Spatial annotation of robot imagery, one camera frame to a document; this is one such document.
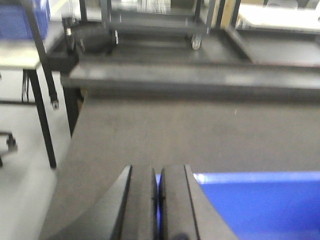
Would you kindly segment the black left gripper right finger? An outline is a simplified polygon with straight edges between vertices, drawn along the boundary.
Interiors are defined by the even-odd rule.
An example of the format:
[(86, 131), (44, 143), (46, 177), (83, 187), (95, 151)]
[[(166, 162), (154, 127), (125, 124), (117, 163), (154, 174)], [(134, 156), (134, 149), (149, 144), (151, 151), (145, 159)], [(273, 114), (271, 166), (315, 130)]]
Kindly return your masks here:
[(161, 240), (237, 240), (197, 183), (189, 165), (166, 165), (159, 181)]

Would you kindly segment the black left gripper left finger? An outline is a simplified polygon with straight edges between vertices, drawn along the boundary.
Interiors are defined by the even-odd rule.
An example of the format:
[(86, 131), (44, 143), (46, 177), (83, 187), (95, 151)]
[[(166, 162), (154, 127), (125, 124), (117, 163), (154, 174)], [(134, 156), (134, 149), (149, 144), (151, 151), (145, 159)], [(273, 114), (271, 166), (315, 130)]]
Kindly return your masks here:
[(127, 165), (106, 193), (51, 240), (157, 240), (158, 185), (150, 165)]

